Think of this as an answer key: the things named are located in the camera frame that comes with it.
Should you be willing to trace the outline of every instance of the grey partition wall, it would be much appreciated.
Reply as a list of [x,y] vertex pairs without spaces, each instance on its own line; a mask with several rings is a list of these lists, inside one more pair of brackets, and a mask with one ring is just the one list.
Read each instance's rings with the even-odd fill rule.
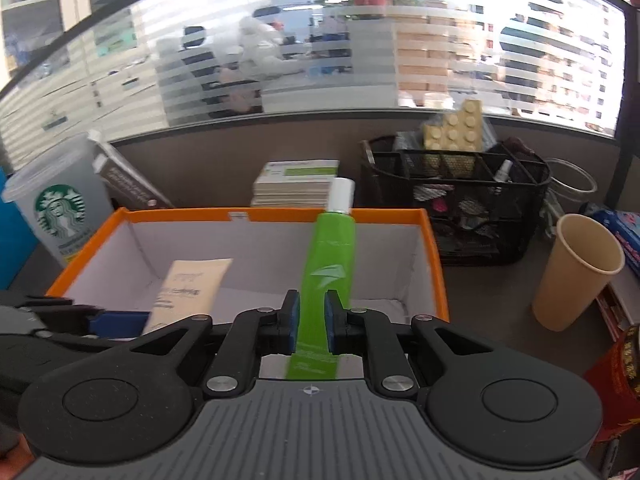
[[637,156],[631,159],[625,185],[616,207],[622,211],[640,211],[640,158]]
[[[252,183],[269,160],[338,158],[340,174],[360,179],[359,141],[417,128],[424,113],[368,110],[286,114],[185,126],[114,145],[178,206],[248,206]],[[518,136],[541,156],[559,156],[589,171],[604,199],[619,148],[593,136],[533,129],[525,121],[499,123],[501,139]]]

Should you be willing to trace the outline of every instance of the metal screw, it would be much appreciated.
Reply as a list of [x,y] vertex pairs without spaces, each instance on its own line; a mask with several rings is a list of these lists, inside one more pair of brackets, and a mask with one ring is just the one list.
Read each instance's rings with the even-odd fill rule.
[[207,381],[207,388],[212,392],[230,392],[238,387],[238,381],[228,375],[218,375]]
[[382,379],[382,387],[390,392],[405,392],[414,387],[414,381],[404,375],[391,375]]

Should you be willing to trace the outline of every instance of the paper cup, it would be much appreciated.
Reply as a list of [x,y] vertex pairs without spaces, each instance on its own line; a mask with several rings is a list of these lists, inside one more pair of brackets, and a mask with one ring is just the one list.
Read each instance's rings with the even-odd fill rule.
[[20,168],[2,193],[62,266],[113,213],[93,160],[86,134],[70,137]]
[[556,229],[532,309],[541,325],[560,332],[622,270],[625,255],[613,234],[587,216],[564,215]]

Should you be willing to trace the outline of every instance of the desk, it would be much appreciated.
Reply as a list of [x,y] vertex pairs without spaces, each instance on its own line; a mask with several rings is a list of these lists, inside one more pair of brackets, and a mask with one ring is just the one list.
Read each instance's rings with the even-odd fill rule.
[[[561,333],[546,330],[533,317],[529,303],[550,249],[549,242],[534,238],[523,259],[511,266],[444,267],[451,322],[583,374],[607,351],[612,341],[595,305]],[[38,246],[10,288],[43,294],[60,270],[46,249]],[[484,298],[478,301],[481,294]],[[613,472],[640,465],[638,450],[640,426],[623,435]],[[591,450],[589,462],[595,468],[599,468],[603,452],[603,445]]]

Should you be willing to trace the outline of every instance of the black circular cover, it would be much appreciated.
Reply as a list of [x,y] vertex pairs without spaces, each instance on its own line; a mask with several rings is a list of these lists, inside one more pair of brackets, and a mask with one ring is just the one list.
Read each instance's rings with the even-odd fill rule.
[[70,463],[123,462],[159,449],[188,423],[191,392],[174,370],[142,353],[100,359],[108,352],[27,388],[18,423],[37,453]]
[[71,388],[62,402],[74,417],[100,422],[129,413],[138,402],[138,390],[118,379],[89,379]]
[[535,422],[558,406],[554,393],[543,384],[526,379],[503,379],[482,392],[482,403],[495,416],[511,422]]
[[523,467],[580,455],[602,418],[600,399],[583,379],[508,349],[453,358],[426,409],[453,446]]

